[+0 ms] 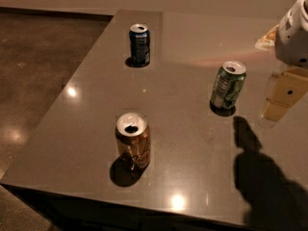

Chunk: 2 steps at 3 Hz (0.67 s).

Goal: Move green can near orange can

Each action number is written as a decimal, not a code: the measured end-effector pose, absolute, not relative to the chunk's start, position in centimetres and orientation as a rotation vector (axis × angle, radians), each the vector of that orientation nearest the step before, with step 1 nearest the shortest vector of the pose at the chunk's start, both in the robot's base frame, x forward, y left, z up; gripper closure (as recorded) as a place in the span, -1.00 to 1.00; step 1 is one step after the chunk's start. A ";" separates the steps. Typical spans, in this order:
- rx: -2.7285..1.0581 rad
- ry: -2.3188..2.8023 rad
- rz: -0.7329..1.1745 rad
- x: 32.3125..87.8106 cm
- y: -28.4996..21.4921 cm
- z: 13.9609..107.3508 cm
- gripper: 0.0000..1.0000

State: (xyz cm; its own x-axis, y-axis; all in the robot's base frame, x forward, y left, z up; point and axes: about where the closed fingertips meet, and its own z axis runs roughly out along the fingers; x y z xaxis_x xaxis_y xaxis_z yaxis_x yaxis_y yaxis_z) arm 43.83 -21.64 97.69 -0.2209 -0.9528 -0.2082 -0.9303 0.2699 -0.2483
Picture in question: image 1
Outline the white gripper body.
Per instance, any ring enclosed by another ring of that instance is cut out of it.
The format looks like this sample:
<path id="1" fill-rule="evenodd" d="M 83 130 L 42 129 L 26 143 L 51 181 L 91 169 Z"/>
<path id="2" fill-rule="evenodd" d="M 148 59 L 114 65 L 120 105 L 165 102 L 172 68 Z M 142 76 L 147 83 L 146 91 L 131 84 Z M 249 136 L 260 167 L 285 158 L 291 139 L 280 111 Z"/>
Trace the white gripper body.
<path id="1" fill-rule="evenodd" d="M 280 20 L 275 55 L 284 64 L 308 66 L 308 0 L 296 0 Z"/>

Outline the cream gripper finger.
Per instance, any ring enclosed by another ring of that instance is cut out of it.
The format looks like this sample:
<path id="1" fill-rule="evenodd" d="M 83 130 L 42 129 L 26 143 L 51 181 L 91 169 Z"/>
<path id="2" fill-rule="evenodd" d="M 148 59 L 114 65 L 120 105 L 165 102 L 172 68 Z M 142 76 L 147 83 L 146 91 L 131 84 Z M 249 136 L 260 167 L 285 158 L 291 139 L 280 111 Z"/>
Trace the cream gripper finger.
<path id="1" fill-rule="evenodd" d="M 308 92 L 308 68 L 288 65 L 273 72 L 266 88 L 266 102 L 259 117 L 261 126 L 275 126 Z"/>
<path id="2" fill-rule="evenodd" d="M 255 48 L 266 51 L 272 50 L 275 46 L 278 27 L 279 25 L 275 25 L 266 34 L 260 37 L 255 43 Z"/>

